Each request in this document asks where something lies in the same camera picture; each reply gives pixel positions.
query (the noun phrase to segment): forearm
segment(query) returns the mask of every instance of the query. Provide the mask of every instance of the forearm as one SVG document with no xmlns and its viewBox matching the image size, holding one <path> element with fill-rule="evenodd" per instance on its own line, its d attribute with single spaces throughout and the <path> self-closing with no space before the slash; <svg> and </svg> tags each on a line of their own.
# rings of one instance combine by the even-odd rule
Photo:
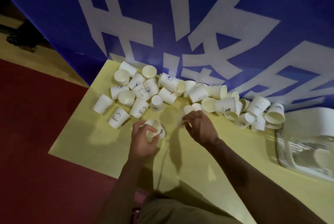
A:
<svg viewBox="0 0 334 224">
<path fill-rule="evenodd" d="M 98 217 L 98 224 L 128 224 L 142 165 L 127 162 Z"/>
<path fill-rule="evenodd" d="M 219 163 L 258 224 L 325 223 L 286 190 L 263 175 L 222 140 L 204 146 Z"/>
</svg>

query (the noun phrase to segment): person's right arm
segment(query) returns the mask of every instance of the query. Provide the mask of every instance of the person's right arm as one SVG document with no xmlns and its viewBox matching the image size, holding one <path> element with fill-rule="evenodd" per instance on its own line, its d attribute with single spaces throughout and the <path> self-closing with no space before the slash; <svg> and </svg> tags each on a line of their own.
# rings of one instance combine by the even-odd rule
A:
<svg viewBox="0 0 334 224">
<path fill-rule="evenodd" d="M 257 224 L 325 223 L 219 139 L 211 120 L 202 111 L 190 112 L 183 121 L 190 136 L 219 163 Z"/>
</svg>

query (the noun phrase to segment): white plastic basket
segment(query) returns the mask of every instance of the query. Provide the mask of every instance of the white plastic basket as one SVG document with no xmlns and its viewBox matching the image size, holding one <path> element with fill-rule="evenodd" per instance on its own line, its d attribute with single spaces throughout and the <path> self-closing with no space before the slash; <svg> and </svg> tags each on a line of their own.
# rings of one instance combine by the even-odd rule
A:
<svg viewBox="0 0 334 224">
<path fill-rule="evenodd" d="M 276 130 L 277 159 L 283 167 L 286 167 L 303 175 L 317 177 L 334 182 L 334 178 L 332 177 L 332 170 L 326 168 L 299 166 L 294 162 L 294 153 L 315 148 L 322 148 L 330 151 L 331 144 L 325 141 L 321 143 L 289 142 L 287 140 L 284 140 L 284 138 L 282 137 L 282 129 Z"/>
</svg>

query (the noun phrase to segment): person's left arm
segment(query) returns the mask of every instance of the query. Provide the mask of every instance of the person's left arm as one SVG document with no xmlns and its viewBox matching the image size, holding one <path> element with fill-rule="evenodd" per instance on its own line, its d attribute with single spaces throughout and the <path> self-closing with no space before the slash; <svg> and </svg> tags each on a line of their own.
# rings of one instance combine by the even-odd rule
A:
<svg viewBox="0 0 334 224">
<path fill-rule="evenodd" d="M 145 121 L 133 124 L 130 152 L 121 174 L 105 201 L 99 213 L 97 224 L 128 224 L 131 218 L 131 208 L 135 197 L 139 172 L 145 161 L 156 153 L 159 135 L 151 142 L 146 139 L 148 130 L 156 132 L 150 125 L 143 125 Z"/>
</svg>

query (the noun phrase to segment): person's left hand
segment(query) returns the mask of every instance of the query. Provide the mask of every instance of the person's left hand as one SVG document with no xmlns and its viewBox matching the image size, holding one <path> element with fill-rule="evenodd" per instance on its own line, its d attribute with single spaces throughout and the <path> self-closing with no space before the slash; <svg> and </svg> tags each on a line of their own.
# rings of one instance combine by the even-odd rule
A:
<svg viewBox="0 0 334 224">
<path fill-rule="evenodd" d="M 143 124 L 145 124 L 145 121 L 138 121 L 133 124 L 128 158 L 129 162 L 143 164 L 149 157 L 157 152 L 156 145 L 159 140 L 159 134 L 154 136 L 151 142 L 148 142 L 146 139 L 146 132 L 148 130 L 157 132 L 157 130 L 147 124 L 143 127 L 139 127 Z"/>
</svg>

